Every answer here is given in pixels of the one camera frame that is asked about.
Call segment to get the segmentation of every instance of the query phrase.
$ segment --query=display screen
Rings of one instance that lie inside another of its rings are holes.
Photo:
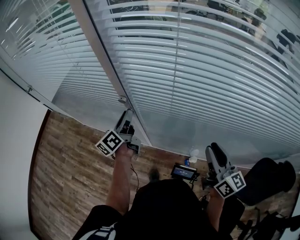
[[[184,169],[175,167],[173,174],[176,174],[176,175],[179,175],[182,177],[186,177],[186,178],[192,178],[192,176],[194,175],[194,172],[190,172],[188,170],[184,170]]]

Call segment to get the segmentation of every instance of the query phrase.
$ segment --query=gray device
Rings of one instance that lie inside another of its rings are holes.
[[[127,143],[130,149],[133,149],[137,154],[141,150],[141,140],[139,140],[135,134],[135,129],[131,125],[133,117],[133,110],[127,109],[120,117],[114,131]]]
[[[203,189],[207,187],[212,188],[225,177],[237,172],[235,166],[231,166],[230,162],[228,164],[226,154],[215,142],[206,147],[205,155],[209,172],[206,177],[201,179]]]

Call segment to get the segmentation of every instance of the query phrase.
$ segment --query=black shirt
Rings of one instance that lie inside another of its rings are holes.
[[[296,37],[291,32],[288,32],[286,29],[284,29],[281,31],[281,33],[285,35],[293,44],[296,42]],[[289,42],[285,40],[281,35],[278,34],[277,38],[283,46],[287,46],[289,44]]]
[[[116,240],[219,239],[198,198],[182,180],[162,180],[142,187],[124,216],[105,205],[94,207],[73,240],[114,223]]]

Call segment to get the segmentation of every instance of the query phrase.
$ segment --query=glass wall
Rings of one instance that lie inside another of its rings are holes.
[[[85,125],[108,130],[116,124],[125,107],[67,0],[3,0],[0,18],[4,72],[13,70]]]
[[[153,146],[236,164],[300,145],[293,1],[85,0]]]

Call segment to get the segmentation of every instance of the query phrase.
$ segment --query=chair leg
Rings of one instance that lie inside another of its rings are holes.
[[[243,229],[243,231],[241,232],[241,234],[238,237],[238,240],[244,240],[244,238],[248,234],[249,230],[251,229],[252,224],[253,224],[252,220],[248,220],[246,225],[245,224],[244,224],[244,226],[238,225],[238,227],[242,227],[242,229]]]
[[[249,234],[249,236],[247,236],[247,238],[246,238],[245,240],[250,239],[250,238],[254,235],[254,233],[256,233],[256,232],[257,232],[256,229],[252,229],[252,230],[251,230],[251,233]]]

